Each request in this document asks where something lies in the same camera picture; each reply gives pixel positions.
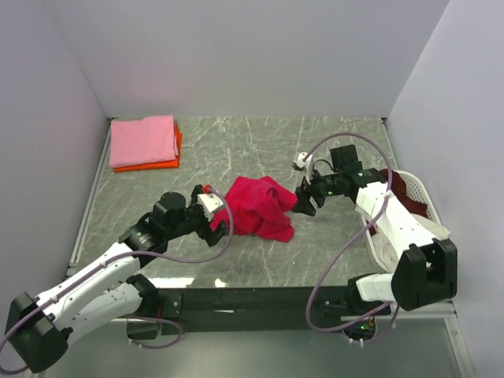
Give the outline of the folded orange t-shirt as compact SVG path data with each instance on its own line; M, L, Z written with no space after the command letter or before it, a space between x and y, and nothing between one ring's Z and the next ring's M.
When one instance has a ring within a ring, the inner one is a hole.
M164 161L148 162L137 165L128 165L118 168L113 168L115 173L122 172L136 172L136 171L146 171L146 170L156 170L156 169L178 169L180 167L180 149L182 146L183 134L180 131L177 121L174 122L173 126L173 141L174 141L174 158Z

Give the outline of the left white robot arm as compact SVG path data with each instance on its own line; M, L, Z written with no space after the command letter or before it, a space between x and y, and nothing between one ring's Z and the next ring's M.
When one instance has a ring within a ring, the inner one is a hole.
M139 270L156 258L170 260L169 241L192 232L215 246L230 239L234 221L211 228L213 216L231 209L211 186L195 186L191 199L166 192L150 212L111 247L67 280L35 297L17 296L10 305L1 344L11 345L33 373L54 365L69 346L118 317L172 324L181 301L165 304L160 291Z

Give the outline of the dark maroon t-shirt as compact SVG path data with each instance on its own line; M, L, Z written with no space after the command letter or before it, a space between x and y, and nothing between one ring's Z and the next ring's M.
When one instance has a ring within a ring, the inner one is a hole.
M412 214L428 218L428 206L423 202L413 200L407 194L407 186L405 180L396 172L391 174L391 191L401 202L401 204Z

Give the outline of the cream white t-shirt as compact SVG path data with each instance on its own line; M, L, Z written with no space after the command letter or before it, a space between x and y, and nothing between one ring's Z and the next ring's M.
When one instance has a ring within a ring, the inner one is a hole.
M373 226L372 252L378 265L393 273L409 245L428 246L434 239L446 240L450 231L426 217L410 213L400 202L389 200L384 214Z

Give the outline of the folded pink t-shirt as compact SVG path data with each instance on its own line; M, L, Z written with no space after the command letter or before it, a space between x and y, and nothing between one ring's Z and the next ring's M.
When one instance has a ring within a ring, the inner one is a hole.
M174 158L172 115L112 120L109 166L118 168Z

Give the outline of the crimson red t-shirt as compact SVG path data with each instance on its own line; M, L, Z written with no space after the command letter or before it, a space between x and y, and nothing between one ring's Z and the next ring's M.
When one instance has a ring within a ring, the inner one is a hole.
M235 235L256 235L282 243L294 237L287 212L294 208L297 197L271 177L239 176L225 199L232 211Z

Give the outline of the white laundry basket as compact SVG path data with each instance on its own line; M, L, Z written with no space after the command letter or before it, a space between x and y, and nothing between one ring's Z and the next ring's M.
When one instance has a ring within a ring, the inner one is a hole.
M448 239L450 231L441 224L423 183L412 173L406 171L396 172L405 180L408 196L428 206L428 218L412 214L416 222L431 232L437 239ZM373 268L381 269L386 273L394 272L398 264L398 257L386 236L382 234L377 226L373 226L367 231L366 238L370 245L371 252L369 255L373 259Z

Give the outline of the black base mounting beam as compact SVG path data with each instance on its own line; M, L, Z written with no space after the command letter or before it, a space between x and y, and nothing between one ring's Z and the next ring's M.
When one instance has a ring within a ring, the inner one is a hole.
M133 313L177 322L185 332L239 332L307 329L310 287L162 288ZM380 302L364 302L344 286L321 287L310 310L320 328L342 324L343 317L366 315Z

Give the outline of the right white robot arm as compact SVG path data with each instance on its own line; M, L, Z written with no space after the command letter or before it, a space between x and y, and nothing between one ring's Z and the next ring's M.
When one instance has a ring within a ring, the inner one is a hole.
M315 216L326 198L343 195L371 223L388 246L376 261L384 273L354 277L348 283L346 307L363 314L373 302L396 302L410 311L453 298L458 291L458 249L446 236L429 231L397 199L385 176L363 169L355 146L331 151L334 173L322 176L312 156L298 154L293 167L304 173L296 188L295 213Z

